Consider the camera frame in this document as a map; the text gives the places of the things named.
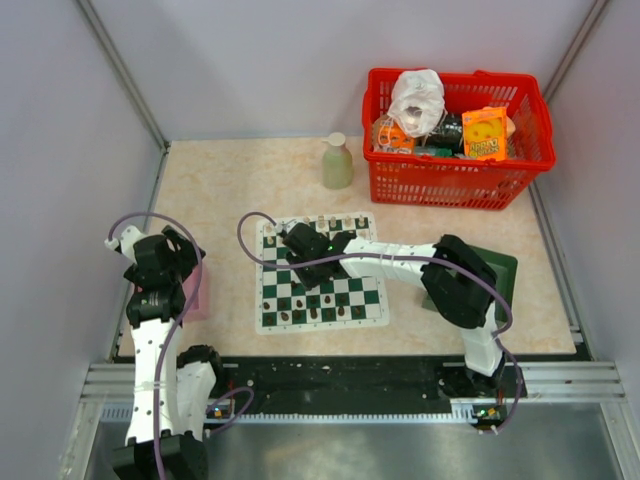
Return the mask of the green white chess mat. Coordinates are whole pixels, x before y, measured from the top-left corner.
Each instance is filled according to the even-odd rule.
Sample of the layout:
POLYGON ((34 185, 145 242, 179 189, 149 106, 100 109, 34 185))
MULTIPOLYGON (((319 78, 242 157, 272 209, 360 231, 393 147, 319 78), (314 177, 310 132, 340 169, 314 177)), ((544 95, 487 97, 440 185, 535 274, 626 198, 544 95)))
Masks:
MULTIPOLYGON (((302 221, 333 239, 338 232, 356 233, 359 238, 377 240, 374 214, 368 211, 276 219, 287 227, 302 221)), ((259 220, 255 235, 256 253, 268 263, 286 265, 287 249, 268 220, 259 220)), ((289 269, 256 266, 256 332, 276 335, 319 332, 348 328, 380 327, 389 324, 389 307, 384 279, 341 276, 307 290, 289 269)))

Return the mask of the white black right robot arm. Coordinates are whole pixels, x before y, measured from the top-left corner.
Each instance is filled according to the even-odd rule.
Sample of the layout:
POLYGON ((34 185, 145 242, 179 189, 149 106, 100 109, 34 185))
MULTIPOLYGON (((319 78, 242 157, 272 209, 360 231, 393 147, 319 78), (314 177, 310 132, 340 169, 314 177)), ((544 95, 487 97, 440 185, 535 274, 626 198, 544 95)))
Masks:
POLYGON ((498 275, 455 235, 435 244, 405 245, 339 232, 328 238, 304 222, 280 225, 286 262, 307 289, 329 280, 390 279, 423 288, 436 311, 460 330, 464 366, 441 374, 450 397, 495 397, 504 380, 506 352, 499 339, 512 326, 509 300, 497 289, 498 275))

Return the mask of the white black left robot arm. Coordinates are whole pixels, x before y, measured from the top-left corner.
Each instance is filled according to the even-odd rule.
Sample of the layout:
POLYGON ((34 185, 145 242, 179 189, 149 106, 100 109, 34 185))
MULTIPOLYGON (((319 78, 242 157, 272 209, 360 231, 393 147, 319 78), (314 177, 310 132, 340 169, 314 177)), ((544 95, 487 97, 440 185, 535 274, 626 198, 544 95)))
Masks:
POLYGON ((177 351, 191 302, 183 283, 205 253, 171 227, 150 235, 129 225, 105 244, 131 262, 124 277, 133 286, 126 317, 135 348, 133 413, 112 468, 120 479, 205 479, 207 402, 227 374, 208 345, 177 351))

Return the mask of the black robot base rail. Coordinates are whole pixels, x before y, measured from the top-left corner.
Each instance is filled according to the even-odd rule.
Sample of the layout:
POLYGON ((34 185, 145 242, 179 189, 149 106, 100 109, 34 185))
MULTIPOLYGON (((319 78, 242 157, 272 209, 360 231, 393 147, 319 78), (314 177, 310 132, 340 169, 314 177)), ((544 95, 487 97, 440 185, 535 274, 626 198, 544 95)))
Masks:
POLYGON ((248 387, 249 415, 392 415, 449 413, 454 400, 478 400, 506 415, 506 403, 527 394, 510 360, 484 377, 460 356, 228 357, 219 363, 218 396, 248 387))

